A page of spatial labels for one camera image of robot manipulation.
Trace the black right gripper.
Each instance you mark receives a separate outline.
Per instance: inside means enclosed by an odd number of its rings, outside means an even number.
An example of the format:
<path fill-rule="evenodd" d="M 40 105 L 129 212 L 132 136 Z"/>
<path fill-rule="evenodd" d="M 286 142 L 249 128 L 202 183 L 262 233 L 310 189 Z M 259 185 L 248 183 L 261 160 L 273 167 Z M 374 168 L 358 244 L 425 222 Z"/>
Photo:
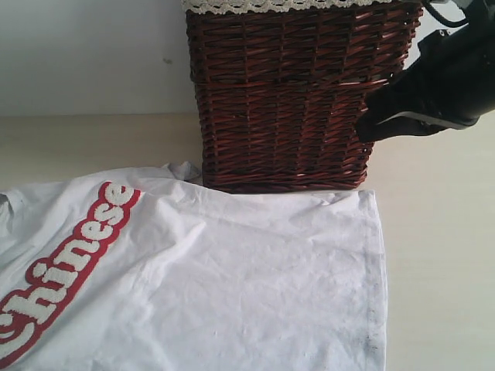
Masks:
<path fill-rule="evenodd" d="M 457 1 L 451 21 L 432 1 L 422 7 L 438 22 L 418 43 L 419 58 L 366 99 L 355 126 L 362 142 L 429 136 L 471 128 L 494 109 L 494 3 Z"/>

